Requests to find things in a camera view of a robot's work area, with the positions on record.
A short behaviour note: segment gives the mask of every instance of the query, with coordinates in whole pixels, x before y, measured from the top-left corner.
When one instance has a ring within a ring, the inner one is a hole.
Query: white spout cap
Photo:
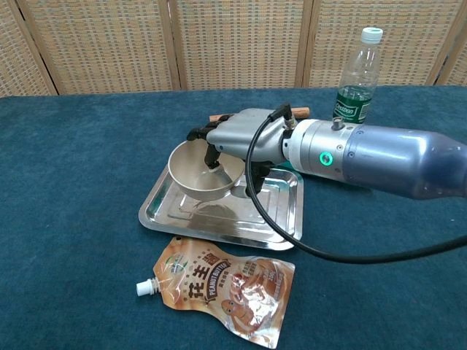
[[[148,279],[136,285],[136,293],[139,297],[143,295],[153,295],[159,289],[159,282],[157,279]]]

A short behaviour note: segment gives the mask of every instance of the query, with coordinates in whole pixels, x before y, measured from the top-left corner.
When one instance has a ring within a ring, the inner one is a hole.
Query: white bottle cap
[[[382,29],[375,27],[366,27],[362,30],[361,41],[365,44],[378,44],[382,38]]]

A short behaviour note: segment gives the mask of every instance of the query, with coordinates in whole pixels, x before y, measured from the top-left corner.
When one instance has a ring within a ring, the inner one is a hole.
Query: green indicator light
[[[323,152],[320,154],[320,162],[324,166],[330,166],[333,163],[333,155],[329,152]]]

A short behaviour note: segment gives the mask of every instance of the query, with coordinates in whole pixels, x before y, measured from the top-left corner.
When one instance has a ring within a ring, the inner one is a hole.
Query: peanut butter pouch
[[[214,244],[173,238],[138,295],[159,291],[177,310],[213,315],[238,336],[275,349],[295,266],[264,257],[235,257]]]

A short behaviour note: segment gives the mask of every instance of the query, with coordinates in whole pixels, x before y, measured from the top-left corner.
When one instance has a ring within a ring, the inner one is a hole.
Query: green bottle label
[[[333,117],[343,117],[345,122],[361,124],[366,118],[370,101],[371,98],[359,101],[344,97],[338,93]]]

